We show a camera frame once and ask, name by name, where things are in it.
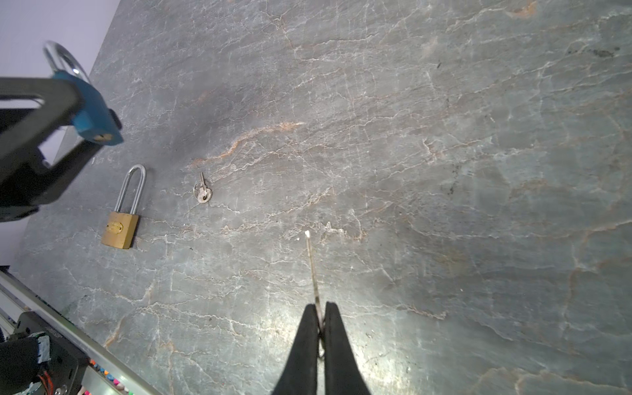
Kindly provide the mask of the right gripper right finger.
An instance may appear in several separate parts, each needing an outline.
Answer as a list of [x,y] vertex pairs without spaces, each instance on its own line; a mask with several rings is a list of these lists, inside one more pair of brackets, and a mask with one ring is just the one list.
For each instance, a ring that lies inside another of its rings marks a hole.
[[370,395],[347,337],[338,306],[326,303],[324,317],[325,393]]

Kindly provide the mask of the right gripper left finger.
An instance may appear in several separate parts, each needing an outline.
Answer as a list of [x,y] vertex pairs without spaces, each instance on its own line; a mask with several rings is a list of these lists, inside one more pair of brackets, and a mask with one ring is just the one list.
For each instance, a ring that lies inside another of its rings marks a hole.
[[286,366],[272,394],[317,393],[319,357],[319,321],[314,304],[304,308]]

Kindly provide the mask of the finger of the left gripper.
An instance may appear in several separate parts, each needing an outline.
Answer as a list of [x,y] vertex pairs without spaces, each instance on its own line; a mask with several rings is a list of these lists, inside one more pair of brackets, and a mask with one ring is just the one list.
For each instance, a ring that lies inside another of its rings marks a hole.
[[33,109],[1,110],[1,171],[12,173],[31,151],[82,107],[79,90],[68,81],[52,78],[3,77],[1,100],[40,99]]
[[[63,126],[72,126],[74,115]],[[77,146],[52,165],[45,163],[41,149],[36,148],[14,172],[1,171],[1,221],[14,222],[29,217],[42,206],[59,199],[87,162],[104,146],[82,138]]]

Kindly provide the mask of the blue padlock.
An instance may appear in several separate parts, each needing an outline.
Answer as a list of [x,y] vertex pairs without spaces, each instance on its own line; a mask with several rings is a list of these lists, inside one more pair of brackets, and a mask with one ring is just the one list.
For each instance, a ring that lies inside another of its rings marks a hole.
[[122,123],[92,85],[88,73],[77,59],[54,41],[47,41],[43,51],[53,71],[52,79],[70,82],[83,100],[80,110],[72,117],[72,126],[77,134],[84,140],[105,146],[123,143]]

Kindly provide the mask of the brass padlock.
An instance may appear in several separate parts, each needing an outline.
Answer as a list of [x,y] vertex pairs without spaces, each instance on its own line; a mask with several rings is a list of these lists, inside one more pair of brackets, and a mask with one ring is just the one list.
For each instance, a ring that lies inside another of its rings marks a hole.
[[[128,191],[129,182],[133,174],[138,171],[140,179],[138,187],[136,188],[136,194],[134,195],[133,202],[129,212],[122,212],[123,201]],[[146,182],[146,167],[141,164],[132,166],[123,179],[123,184],[118,194],[118,198],[115,204],[115,210],[110,213],[108,222],[105,227],[105,233],[101,237],[102,245],[106,245],[119,250],[128,250],[135,236],[136,229],[138,227],[138,205],[143,193],[144,185]]]

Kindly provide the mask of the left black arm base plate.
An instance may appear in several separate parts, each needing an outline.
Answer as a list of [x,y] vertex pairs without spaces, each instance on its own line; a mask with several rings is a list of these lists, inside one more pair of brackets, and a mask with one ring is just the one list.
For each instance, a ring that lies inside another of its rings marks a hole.
[[1,314],[2,394],[78,394],[88,362],[52,319]]

